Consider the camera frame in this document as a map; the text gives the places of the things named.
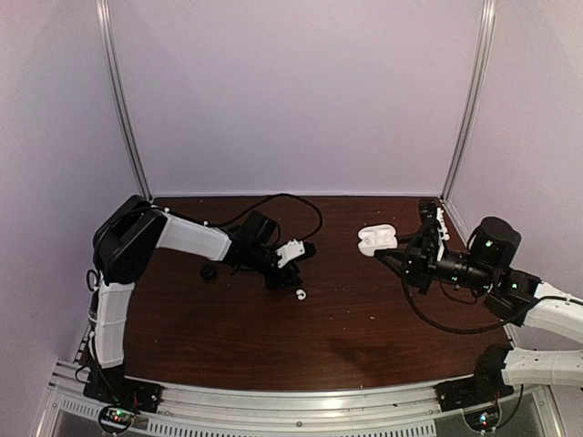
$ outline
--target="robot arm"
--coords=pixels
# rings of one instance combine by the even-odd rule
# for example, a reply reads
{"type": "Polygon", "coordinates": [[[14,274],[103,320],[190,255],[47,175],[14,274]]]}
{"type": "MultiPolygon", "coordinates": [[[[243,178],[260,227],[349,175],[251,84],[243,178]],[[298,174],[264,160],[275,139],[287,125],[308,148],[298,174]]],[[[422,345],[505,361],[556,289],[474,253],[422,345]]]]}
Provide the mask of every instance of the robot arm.
{"type": "Polygon", "coordinates": [[[270,290],[298,286],[302,279],[296,262],[312,257],[315,247],[296,240],[278,248],[268,246],[278,226],[252,211],[241,226],[220,229],[151,205],[140,196],[128,199],[93,238],[97,279],[89,310],[93,332],[86,396],[111,401],[114,394],[123,398],[128,391],[123,377],[128,304],[155,249],[179,250],[235,269],[246,267],[263,275],[270,290]]]}
{"type": "MultiPolygon", "coordinates": [[[[557,290],[540,278],[510,268],[520,234],[500,218],[484,218],[470,238],[468,251],[446,246],[443,211],[432,200],[419,206],[422,227],[413,235],[396,237],[389,225],[362,229],[359,249],[374,256],[402,279],[405,297],[419,315],[409,287],[426,294],[433,280],[465,287],[485,296],[484,305],[499,319],[475,330],[446,327],[420,317],[438,329],[473,334],[506,323],[549,330],[583,343],[583,300],[557,290]],[[399,245],[406,244],[405,249],[399,245]]],[[[480,357],[471,378],[446,381],[437,391],[443,411],[492,401],[525,383],[583,386],[583,351],[527,351],[490,346],[480,357]]]]}

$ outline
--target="brown tabletop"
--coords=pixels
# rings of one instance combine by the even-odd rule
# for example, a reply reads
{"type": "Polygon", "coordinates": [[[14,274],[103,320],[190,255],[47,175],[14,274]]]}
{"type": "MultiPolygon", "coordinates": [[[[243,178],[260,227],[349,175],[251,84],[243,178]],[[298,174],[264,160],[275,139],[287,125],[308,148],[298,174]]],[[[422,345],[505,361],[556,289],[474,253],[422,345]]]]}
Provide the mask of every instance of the brown tabletop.
{"type": "MultiPolygon", "coordinates": [[[[416,318],[400,280],[357,248],[358,230],[390,223],[399,234],[420,222],[418,198],[309,198],[324,226],[312,238],[318,254],[300,264],[303,289],[268,291],[257,273],[230,275],[219,266],[205,283],[205,259],[157,250],[129,305],[128,376],[226,389],[334,390],[382,387],[472,373],[488,344],[506,344],[502,329],[460,336],[416,318]]],[[[223,221],[258,198],[158,198],[198,219],[223,221]]],[[[282,241],[317,222],[303,204],[278,198],[261,212],[280,221],[282,241]]],[[[450,248],[461,242],[451,223],[450,248]]],[[[452,291],[468,298],[469,291],[452,291]]],[[[419,307],[444,324],[470,328],[496,321],[482,305],[447,300],[437,285],[419,307]]]]}

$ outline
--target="small white object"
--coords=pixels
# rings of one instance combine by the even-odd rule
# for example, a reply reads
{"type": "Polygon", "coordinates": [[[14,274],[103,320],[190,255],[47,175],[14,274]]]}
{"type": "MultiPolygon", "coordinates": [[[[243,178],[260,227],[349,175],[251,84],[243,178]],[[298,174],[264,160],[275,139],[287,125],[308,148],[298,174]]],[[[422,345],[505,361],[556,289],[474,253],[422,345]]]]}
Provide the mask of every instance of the small white object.
{"type": "Polygon", "coordinates": [[[288,262],[299,258],[301,255],[306,253],[306,249],[304,248],[302,241],[292,239],[277,249],[275,253],[281,257],[281,259],[277,262],[277,267],[282,269],[288,262]]]}
{"type": "Polygon", "coordinates": [[[375,250],[395,249],[399,243],[396,230],[391,225],[376,225],[358,231],[358,249],[367,257],[373,257],[375,250]]]}

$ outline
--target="wall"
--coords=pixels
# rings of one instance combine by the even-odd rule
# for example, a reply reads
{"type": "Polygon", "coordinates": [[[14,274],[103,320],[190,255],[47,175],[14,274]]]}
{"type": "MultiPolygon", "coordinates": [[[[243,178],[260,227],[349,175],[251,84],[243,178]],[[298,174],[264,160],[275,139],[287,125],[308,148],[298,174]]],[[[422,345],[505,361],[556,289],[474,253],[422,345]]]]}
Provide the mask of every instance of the wall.
{"type": "Polygon", "coordinates": [[[94,3],[0,5],[0,435],[29,435],[87,326],[100,222],[136,191],[94,3]]]}
{"type": "Polygon", "coordinates": [[[482,2],[111,2],[155,194],[438,194],[482,2]]]}
{"type": "MultiPolygon", "coordinates": [[[[486,215],[521,232],[515,266],[583,298],[583,3],[499,0],[476,122],[452,196],[465,233],[486,215]]],[[[528,348],[580,348],[520,329],[528,348]]],[[[569,435],[583,395],[556,388],[569,435]]]]}

